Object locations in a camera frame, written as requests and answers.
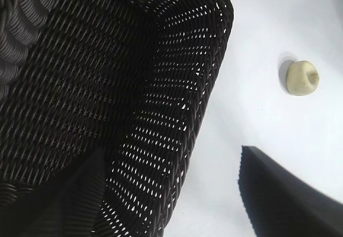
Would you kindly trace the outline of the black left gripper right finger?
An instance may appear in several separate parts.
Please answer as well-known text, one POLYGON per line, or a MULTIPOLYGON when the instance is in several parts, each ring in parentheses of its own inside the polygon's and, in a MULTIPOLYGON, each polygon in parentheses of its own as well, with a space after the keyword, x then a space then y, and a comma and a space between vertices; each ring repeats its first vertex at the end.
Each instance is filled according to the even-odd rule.
POLYGON ((238 187, 256 236, 342 236, 342 203, 243 146, 238 187))

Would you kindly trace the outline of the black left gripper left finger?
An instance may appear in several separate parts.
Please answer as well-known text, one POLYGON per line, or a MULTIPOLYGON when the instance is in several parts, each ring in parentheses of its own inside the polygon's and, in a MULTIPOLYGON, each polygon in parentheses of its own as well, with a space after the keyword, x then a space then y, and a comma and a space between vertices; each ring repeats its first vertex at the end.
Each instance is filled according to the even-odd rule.
POLYGON ((104 192, 104 151, 87 151, 4 209, 1 236, 91 236, 104 192))

